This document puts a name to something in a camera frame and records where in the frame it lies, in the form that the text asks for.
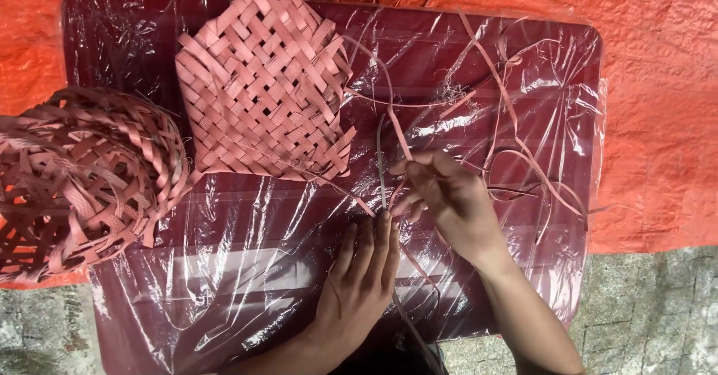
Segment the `orange tarpaulin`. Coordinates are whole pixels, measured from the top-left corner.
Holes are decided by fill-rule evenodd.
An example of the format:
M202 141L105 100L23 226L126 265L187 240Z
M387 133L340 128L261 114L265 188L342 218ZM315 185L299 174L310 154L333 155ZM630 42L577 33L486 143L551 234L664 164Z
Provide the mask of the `orange tarpaulin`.
M1 113L20 113L66 84L61 1L0 0ZM333 1L423 6L426 0ZM572 15L601 33L609 95L599 201L623 207L595 217L589 251L612 253L718 244L717 1L431 0L429 6Z

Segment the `clear plastic sheet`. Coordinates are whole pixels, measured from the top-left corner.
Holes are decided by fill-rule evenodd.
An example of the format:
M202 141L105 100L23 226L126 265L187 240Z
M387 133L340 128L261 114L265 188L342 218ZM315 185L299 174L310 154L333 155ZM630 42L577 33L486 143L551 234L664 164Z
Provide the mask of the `clear plastic sheet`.
M113 87L147 97L175 114L191 136L175 75L182 31L194 34L230 0L65 0L65 61L70 85ZM431 103L461 94L489 72L455 13L387 9L367 4L310 5L360 40L389 67L396 104ZM515 19L470 14L479 41L499 61L500 32ZM518 135L543 171L589 205L599 178L605 86L599 78L602 40L583 24L525 19L506 31L509 57L538 40L510 69L506 86L518 114ZM348 53L354 53L347 45ZM349 86L389 95L381 68L357 52ZM448 106L396 107L413 150L444 149L482 166L500 117L497 148L517 149L494 82L444 119ZM344 127L354 125L351 175L335 182L381 207L375 135L385 106L347 96ZM388 123L385 161L402 157ZM192 141L187 142L193 154ZM391 190L399 182L385 176ZM537 182L517 157L501 154L491 181ZM587 233L580 217L548 194L495 203L514 259L559 319L568 324L579 298ZM314 317L321 285L347 224L363 211L328 185L253 175L205 176L157 228L153 249L131 247L90 270L101 355L108 375L203 374L231 359L260 353ZM540 244L537 233L548 220ZM441 290L436 293L404 256L397 291L419 333L444 341L496 333L481 281L452 258L423 217L401 223L401 242ZM408 337L390 306L358 353L401 345Z

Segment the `pink woven basket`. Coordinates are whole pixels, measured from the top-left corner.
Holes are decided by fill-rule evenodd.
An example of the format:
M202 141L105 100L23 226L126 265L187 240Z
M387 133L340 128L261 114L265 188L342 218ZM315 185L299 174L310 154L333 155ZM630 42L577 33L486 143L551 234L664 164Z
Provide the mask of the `pink woven basket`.
M234 0L175 57L199 172L297 181L347 175L343 40L302 0Z
M0 282L34 283L107 260L188 190L177 127L156 106L69 87L0 118Z

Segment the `left hand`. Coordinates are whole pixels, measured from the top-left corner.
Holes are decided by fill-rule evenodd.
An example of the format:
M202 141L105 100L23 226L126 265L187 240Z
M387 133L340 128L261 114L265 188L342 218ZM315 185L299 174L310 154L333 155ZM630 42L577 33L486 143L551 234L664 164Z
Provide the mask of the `left hand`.
M358 242L357 232L356 224L349 226L319 297L317 317L307 329L313 337L345 346L346 356L364 342L389 306L399 267L399 227L388 211L379 215L376 234L369 217L359 228Z

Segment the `fingernail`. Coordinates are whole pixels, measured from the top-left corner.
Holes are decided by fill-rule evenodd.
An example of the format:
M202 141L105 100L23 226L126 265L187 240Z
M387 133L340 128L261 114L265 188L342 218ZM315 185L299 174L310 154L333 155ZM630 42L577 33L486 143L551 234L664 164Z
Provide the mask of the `fingernail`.
M409 162L406 166L406 171L409 175L418 175L421 173L421 166L419 166L416 162Z

